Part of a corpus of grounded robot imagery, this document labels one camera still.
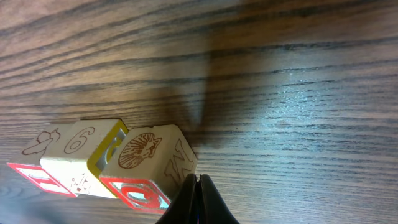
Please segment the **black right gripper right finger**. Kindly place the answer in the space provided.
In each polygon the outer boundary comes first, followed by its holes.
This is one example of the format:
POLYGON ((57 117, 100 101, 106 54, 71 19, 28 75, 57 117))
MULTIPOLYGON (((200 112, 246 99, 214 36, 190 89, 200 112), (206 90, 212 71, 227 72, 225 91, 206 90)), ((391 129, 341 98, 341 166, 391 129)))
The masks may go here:
POLYGON ((199 186, 198 221, 200 224, 239 224, 209 175, 200 176, 199 186))

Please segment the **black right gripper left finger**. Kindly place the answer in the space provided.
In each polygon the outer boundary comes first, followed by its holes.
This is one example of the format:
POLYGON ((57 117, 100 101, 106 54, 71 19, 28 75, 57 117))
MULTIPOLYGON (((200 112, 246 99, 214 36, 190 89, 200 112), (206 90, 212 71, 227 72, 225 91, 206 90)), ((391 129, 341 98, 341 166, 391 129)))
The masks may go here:
POLYGON ((195 174, 187 175, 177 197, 156 224, 197 224, 197 210, 193 206, 196 182, 195 174))

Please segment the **red symbol wooden block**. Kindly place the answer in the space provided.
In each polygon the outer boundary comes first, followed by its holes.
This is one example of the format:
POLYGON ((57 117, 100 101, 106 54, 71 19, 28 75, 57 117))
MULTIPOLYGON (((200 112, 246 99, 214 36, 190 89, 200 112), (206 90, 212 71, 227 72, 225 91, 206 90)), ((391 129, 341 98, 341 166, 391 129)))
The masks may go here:
POLYGON ((196 166, 197 156, 178 126, 135 128, 99 179, 128 207, 164 213, 196 166))

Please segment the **plain cream wooden block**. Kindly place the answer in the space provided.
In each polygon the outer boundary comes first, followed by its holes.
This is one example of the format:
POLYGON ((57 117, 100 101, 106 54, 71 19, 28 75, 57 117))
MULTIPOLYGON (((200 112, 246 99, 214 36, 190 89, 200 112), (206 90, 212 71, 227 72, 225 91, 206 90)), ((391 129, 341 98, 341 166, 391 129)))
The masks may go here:
POLYGON ((77 121, 46 150, 40 165, 74 194, 116 198, 99 176, 127 133, 120 119, 77 121))

